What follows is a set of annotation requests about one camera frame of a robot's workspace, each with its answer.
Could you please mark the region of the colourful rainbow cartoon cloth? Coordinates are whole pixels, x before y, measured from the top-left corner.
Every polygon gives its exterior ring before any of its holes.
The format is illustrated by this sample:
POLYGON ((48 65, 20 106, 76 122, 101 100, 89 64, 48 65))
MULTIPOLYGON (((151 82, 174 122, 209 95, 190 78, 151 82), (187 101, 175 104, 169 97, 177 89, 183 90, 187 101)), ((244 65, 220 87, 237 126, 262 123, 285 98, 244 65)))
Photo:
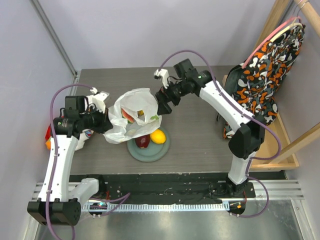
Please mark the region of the colourful rainbow cartoon cloth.
POLYGON ((99 111, 96 111, 95 106, 89 103, 90 96, 66 96, 64 107, 59 110, 59 116, 53 119, 56 135, 74 136, 78 139, 76 151, 82 149, 85 141, 93 133, 96 133, 91 129, 93 126, 92 114, 99 111))

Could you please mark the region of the white plastic bag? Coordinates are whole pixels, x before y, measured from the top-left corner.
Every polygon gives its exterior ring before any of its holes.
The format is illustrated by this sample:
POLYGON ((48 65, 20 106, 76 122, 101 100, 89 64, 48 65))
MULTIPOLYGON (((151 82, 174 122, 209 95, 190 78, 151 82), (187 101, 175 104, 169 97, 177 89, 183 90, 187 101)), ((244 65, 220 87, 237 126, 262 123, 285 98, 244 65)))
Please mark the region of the white plastic bag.
POLYGON ((111 144, 120 144, 151 134, 162 122, 162 117, 158 115, 158 102, 149 88, 136 88, 121 95, 108 108, 108 117, 113 129, 103 136, 111 144), (128 123, 127 119, 123 118, 121 108, 134 118, 134 123, 128 123), (138 115, 140 110, 143 110, 144 115, 138 115))

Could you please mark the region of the yellow fake lemon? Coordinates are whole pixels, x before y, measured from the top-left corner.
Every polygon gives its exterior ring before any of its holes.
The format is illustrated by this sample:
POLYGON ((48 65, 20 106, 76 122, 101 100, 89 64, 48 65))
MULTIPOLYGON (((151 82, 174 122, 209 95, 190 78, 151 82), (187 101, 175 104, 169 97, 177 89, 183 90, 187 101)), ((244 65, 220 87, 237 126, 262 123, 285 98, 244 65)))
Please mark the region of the yellow fake lemon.
POLYGON ((161 129, 155 130, 149 136, 150 139, 158 145, 164 144, 167 140, 166 134, 161 129))

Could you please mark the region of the grey-blue round plate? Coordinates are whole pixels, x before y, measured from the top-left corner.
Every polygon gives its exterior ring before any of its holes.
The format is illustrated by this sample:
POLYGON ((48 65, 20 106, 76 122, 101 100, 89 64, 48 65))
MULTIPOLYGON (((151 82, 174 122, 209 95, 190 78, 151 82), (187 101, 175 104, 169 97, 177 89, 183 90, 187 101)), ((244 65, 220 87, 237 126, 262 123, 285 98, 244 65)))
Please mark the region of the grey-blue round plate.
POLYGON ((160 127, 159 129, 162 130, 166 136, 166 141, 163 144, 156 144, 151 140, 147 148, 139 148, 134 139, 126 142, 127 149, 133 158, 140 162, 151 163, 158 161, 166 155, 170 148, 171 139, 165 128, 160 127))

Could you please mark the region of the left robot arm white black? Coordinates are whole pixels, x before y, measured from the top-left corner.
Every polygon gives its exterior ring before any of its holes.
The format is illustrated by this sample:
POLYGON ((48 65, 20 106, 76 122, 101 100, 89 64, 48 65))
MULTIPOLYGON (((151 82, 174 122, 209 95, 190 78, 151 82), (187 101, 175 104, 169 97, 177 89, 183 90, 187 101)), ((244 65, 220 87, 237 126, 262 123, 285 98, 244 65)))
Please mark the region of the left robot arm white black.
POLYGON ((44 183, 27 212, 42 225, 75 226, 81 207, 90 197, 100 200, 107 192, 98 178, 86 178, 69 190, 72 160, 81 134, 87 130, 103 134, 113 128, 105 101, 109 94, 66 96, 64 107, 53 119, 57 140, 50 144, 50 156, 44 183))

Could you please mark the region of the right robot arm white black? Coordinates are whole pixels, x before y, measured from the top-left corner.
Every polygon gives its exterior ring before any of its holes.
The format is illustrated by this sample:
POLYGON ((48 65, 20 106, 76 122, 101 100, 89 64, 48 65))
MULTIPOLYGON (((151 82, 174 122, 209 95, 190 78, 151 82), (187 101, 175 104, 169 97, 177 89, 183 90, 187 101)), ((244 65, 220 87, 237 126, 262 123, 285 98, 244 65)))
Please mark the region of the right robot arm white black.
POLYGON ((172 109, 169 103, 177 106, 182 97, 195 94, 226 120, 234 134, 228 143, 232 162, 222 192, 236 198, 243 193, 248 183, 250 161, 264 142, 262 120, 255 118, 229 96, 208 70, 198 71, 189 59, 174 65, 174 70, 177 74, 175 83, 169 80, 171 76, 166 69, 157 69, 153 74, 155 79, 162 81, 161 89, 155 94, 157 113, 170 114, 172 109))

